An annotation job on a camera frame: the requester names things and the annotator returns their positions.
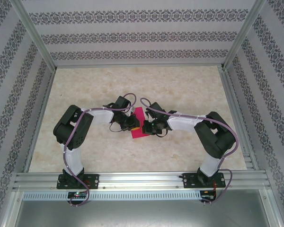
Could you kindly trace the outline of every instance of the enclosure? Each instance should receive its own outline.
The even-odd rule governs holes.
[[[179,177],[205,159],[196,134],[95,125],[81,160],[97,189],[69,206],[54,126],[128,92],[235,130],[219,201]],[[32,225],[284,226],[284,0],[0,0],[0,226]]]

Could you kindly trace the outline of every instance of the wire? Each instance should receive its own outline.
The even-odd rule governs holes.
[[[166,133],[165,133],[165,135],[164,136],[166,136],[167,135],[167,133],[168,133],[168,130],[167,129],[165,129],[166,130]],[[159,136],[158,134],[156,134],[156,136],[158,136],[158,137],[160,137],[160,138],[163,138],[164,136]]]
[[[112,127],[113,123],[110,124],[109,130],[112,131],[110,128]],[[121,132],[122,129],[120,131],[112,131],[112,132]]]
[[[214,201],[209,201],[207,199],[204,199],[202,198],[202,200],[204,200],[204,204],[213,204],[213,203],[216,203],[226,192],[226,190],[229,188],[230,184],[231,184],[231,181],[232,181],[232,171],[230,169],[220,169],[221,171],[229,171],[229,173],[231,174],[230,178],[229,178],[229,181],[226,185],[226,187],[224,188],[224,190],[221,192],[221,194],[214,200]]]
[[[218,164],[218,167],[217,167],[218,169],[220,169],[220,167],[221,167],[221,165],[222,165],[224,159],[225,159],[227,156],[233,154],[233,153],[238,149],[238,147],[239,147],[239,138],[238,138],[237,134],[235,133],[235,131],[232,130],[232,128],[229,127],[228,125],[226,125],[226,124],[224,124],[224,123],[222,123],[222,122],[220,122],[220,121],[217,121],[217,120],[214,120],[214,119],[210,119],[210,118],[206,118],[206,117],[193,116],[193,115],[184,115],[184,114],[179,115],[179,114],[167,113],[167,112],[163,112],[163,111],[160,111],[160,110],[156,110],[156,109],[154,109],[154,108],[151,108],[151,107],[147,106],[147,105],[143,102],[143,100],[147,101],[148,103],[151,103],[150,100],[147,99],[147,98],[144,98],[144,97],[140,98],[140,102],[142,103],[142,105],[144,105],[146,108],[148,108],[148,109],[150,109],[150,110],[152,110],[152,111],[155,111],[155,112],[158,112],[158,113],[161,113],[161,114],[165,114],[165,115],[169,115],[169,116],[188,117],[188,118],[193,118],[193,119],[205,120],[205,121],[217,123],[217,124],[223,126],[224,128],[228,129],[228,130],[232,133],[232,135],[234,136],[234,138],[235,138],[235,140],[236,140],[236,146],[234,147],[233,150],[231,150],[231,151],[228,152],[227,154],[224,154],[224,156],[221,158],[221,161],[220,161],[219,164]],[[232,181],[232,171],[231,171],[230,169],[220,169],[220,170],[221,170],[221,171],[229,171],[230,174],[231,174],[231,177],[230,177],[229,182],[228,182],[228,184],[226,185],[225,189],[221,192],[220,196],[219,196],[217,199],[215,199],[215,200],[212,201],[212,202],[209,201],[209,200],[203,199],[203,200],[205,200],[205,201],[207,202],[207,204],[212,204],[212,203],[217,202],[217,201],[225,194],[226,190],[228,189],[229,185],[231,184],[231,181]]]
[[[141,102],[142,105],[144,105],[146,108],[148,108],[148,109],[150,109],[150,110],[152,110],[152,111],[158,112],[158,113],[160,113],[160,114],[165,114],[165,115],[174,116],[174,117],[188,117],[188,118],[193,118],[193,119],[205,120],[205,121],[217,123],[217,124],[223,126],[224,128],[228,129],[228,130],[232,133],[232,135],[234,136],[234,138],[235,138],[235,140],[236,140],[236,146],[234,147],[234,149],[233,149],[232,151],[228,152],[227,154],[224,154],[224,156],[221,158],[220,163],[218,164],[218,169],[221,167],[221,165],[222,165],[224,159],[225,159],[227,156],[229,156],[229,155],[231,155],[232,153],[234,153],[234,152],[238,149],[238,147],[239,147],[239,139],[238,139],[238,136],[237,136],[237,134],[235,133],[235,131],[232,130],[231,127],[229,127],[228,125],[226,125],[226,124],[224,124],[224,123],[222,123],[222,122],[220,122],[220,121],[217,121],[217,120],[214,120],[214,119],[210,119],[210,118],[206,118],[206,117],[193,116],[193,115],[184,115],[184,114],[179,115],[179,114],[167,113],[167,112],[163,112],[163,111],[160,111],[160,110],[156,110],[156,109],[154,109],[154,108],[151,108],[151,107],[147,106],[147,105],[143,102],[143,100],[147,101],[148,103],[151,103],[149,99],[143,97],[143,98],[140,98],[140,102]]]
[[[129,105],[131,105],[132,103],[131,102],[129,102]],[[128,109],[128,111],[130,111],[130,109]],[[124,112],[124,113],[127,113],[128,111],[126,111],[126,112]]]
[[[73,130],[72,130],[72,132],[71,132],[69,138],[67,139],[67,141],[66,141],[66,143],[65,143],[65,145],[64,145],[64,148],[63,148],[63,161],[64,161],[64,164],[65,164],[67,170],[69,171],[69,173],[70,173],[77,181],[79,181],[79,182],[86,188],[86,191],[87,191],[87,197],[86,197],[86,199],[85,199],[82,203],[80,203],[80,204],[76,204],[76,205],[75,205],[75,204],[72,204],[71,201],[72,201],[72,199],[73,199],[74,197],[71,197],[71,199],[70,199],[70,205],[71,205],[72,207],[79,207],[79,206],[84,205],[84,204],[89,200],[90,193],[89,193],[89,187],[88,187],[82,180],[80,180],[80,178],[78,178],[78,177],[72,172],[72,170],[69,168],[69,166],[68,166],[68,164],[67,164],[67,161],[66,161],[67,145],[70,143],[72,137],[74,136],[75,131],[76,131],[76,129],[77,129],[77,127],[78,127],[78,125],[79,125],[79,123],[80,123],[80,121],[81,121],[81,119],[82,119],[82,117],[83,117],[84,114],[86,114],[86,113],[89,112],[89,111],[94,111],[94,110],[123,111],[123,110],[130,109],[131,107],[133,107],[133,106],[136,104],[137,96],[136,96],[134,93],[127,93],[127,94],[125,94],[123,97],[126,97],[126,96],[128,96],[128,95],[133,95],[133,96],[134,96],[134,102],[133,102],[133,104],[131,104],[130,106],[128,106],[128,107],[126,107],[126,108],[113,109],[113,108],[97,107],[97,108],[91,108],[91,109],[87,109],[87,110],[83,111],[83,112],[81,113],[79,119],[77,120],[76,125],[75,125],[75,127],[73,128]]]
[[[214,192],[214,195],[213,196],[216,196],[217,195],[217,183],[216,181],[213,182],[213,192]]]

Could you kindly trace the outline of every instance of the white arm cover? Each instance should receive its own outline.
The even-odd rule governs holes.
[[[114,113],[109,110],[94,110],[89,111],[86,114],[90,114],[94,116],[93,121],[91,122],[91,126],[95,124],[101,124],[101,123],[110,123],[113,119]],[[72,172],[75,175],[78,175],[82,169],[83,165],[81,163],[81,149],[75,148],[73,150],[66,150],[66,162],[69,166],[69,168],[72,170]],[[68,169],[64,167],[65,171],[70,174]]]
[[[167,120],[167,123],[169,124],[172,130],[185,130],[185,131],[195,132],[194,129],[195,125],[201,121],[202,120],[200,119],[193,119],[189,117],[171,116]],[[220,159],[213,158],[212,156],[207,154],[200,169],[206,176],[211,177],[218,170],[219,162]]]

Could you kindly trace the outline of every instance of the robotic arm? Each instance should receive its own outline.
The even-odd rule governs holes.
[[[139,120],[136,118],[135,114],[132,114],[134,112],[133,107],[127,111],[129,114],[117,110],[124,109],[128,105],[131,105],[130,101],[119,96],[115,103],[105,105],[102,109],[99,108],[99,110],[88,111],[83,115],[65,151],[65,159],[68,166],[63,169],[63,177],[59,178],[59,181],[62,181],[62,184],[68,185],[71,188],[78,188],[81,186],[80,182],[72,176],[69,169],[80,180],[84,180],[84,168],[81,163],[80,146],[84,142],[91,125],[116,122],[120,125],[122,131],[134,130],[140,127]],[[56,136],[63,151],[64,145],[74,130],[73,124],[78,121],[84,111],[85,109],[71,105],[56,124],[53,134]]]
[[[153,103],[150,108],[165,112],[158,103]],[[201,184],[206,185],[218,172],[222,163],[222,158],[225,152],[230,149],[235,143],[233,134],[223,126],[211,121],[201,119],[193,119],[185,116],[170,116],[163,113],[158,113],[149,108],[146,109],[146,114],[150,117],[150,121],[145,120],[142,128],[143,133],[150,135],[162,134],[162,130],[166,130],[166,134],[171,130],[185,130],[196,132],[207,156],[197,171],[198,180]],[[170,111],[169,114],[182,115],[176,111]],[[226,124],[223,118],[216,112],[210,112],[208,115],[198,116],[201,118],[217,120]]]
[[[104,105],[102,108],[84,110],[71,105],[54,128],[53,133],[63,149],[63,158],[66,165],[63,174],[59,175],[57,188],[82,189],[85,187],[88,196],[80,205],[88,200],[88,189],[92,189],[92,185],[88,181],[91,181],[92,176],[84,174],[80,158],[80,146],[84,142],[90,126],[99,123],[116,122],[120,125],[122,131],[135,130],[140,127],[139,120],[133,114],[135,102],[131,105],[131,102],[125,96],[118,97],[115,103]],[[218,173],[218,170],[223,159],[238,147],[237,143],[235,149],[225,155],[226,151],[237,141],[237,137],[235,137],[234,131],[223,118],[216,112],[210,112],[208,115],[198,117],[180,114],[177,111],[167,113],[158,103],[150,104],[146,110],[149,120],[144,121],[143,133],[163,137],[160,136],[163,130],[166,130],[166,134],[171,130],[196,132],[207,152],[207,156],[197,174],[187,176],[183,174],[182,178],[185,178],[183,179],[184,187],[211,188],[213,185],[216,187],[215,179],[222,181],[222,173]],[[96,183],[96,185],[93,185],[94,188],[98,188],[98,175],[92,180],[91,182]]]

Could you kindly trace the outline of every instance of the aluminum frame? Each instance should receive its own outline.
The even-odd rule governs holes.
[[[47,66],[50,68],[51,72],[53,72],[54,70],[56,70],[57,67],[49,51],[47,50],[46,45],[44,44],[41,36],[39,35],[32,19],[30,18],[28,12],[23,6],[22,1],[21,0],[10,0],[10,3],[13,6],[14,10],[17,12],[18,16],[20,17],[30,37],[36,44]]]
[[[226,70],[224,70],[221,67],[218,67],[218,71],[221,77],[221,81],[222,81],[222,85],[225,91],[225,95],[226,95],[226,99],[228,102],[228,106],[230,108],[231,111],[231,115],[233,118],[233,122],[238,134],[238,138],[241,144],[241,149],[242,149],[242,153],[243,155],[248,154],[249,158],[251,160],[252,166],[250,166],[251,168],[255,169],[255,170],[259,170],[258,164],[257,164],[257,160],[256,160],[256,156],[254,153],[254,150],[252,149],[250,140],[248,138],[248,133],[247,133],[247,129],[245,127],[244,121],[243,121],[243,117],[233,90],[233,87],[231,85],[231,81],[230,81],[230,77],[228,75],[228,72]]]
[[[224,173],[225,182],[228,183],[230,173],[227,171],[222,172]],[[185,189],[183,187],[183,180],[179,178],[183,173],[196,173],[196,171],[94,173],[99,174],[99,188],[91,191],[142,193],[145,191],[187,192],[199,190]],[[48,192],[54,194],[54,192],[57,191],[74,191],[58,190],[56,188],[59,174],[60,173],[18,173],[12,188],[7,212],[1,226],[15,226],[25,192]],[[265,170],[233,171],[233,180],[229,190],[242,189],[259,190],[270,226],[284,226]]]
[[[255,3],[251,7],[240,31],[238,32],[237,37],[235,38],[235,41],[231,45],[231,48],[225,57],[225,61],[223,63],[223,69],[228,69],[228,67],[230,66],[232,59],[235,57],[236,53],[238,52],[243,40],[245,39],[248,31],[250,30],[252,24],[254,23],[257,15],[261,11],[265,2],[266,0],[255,0]]]

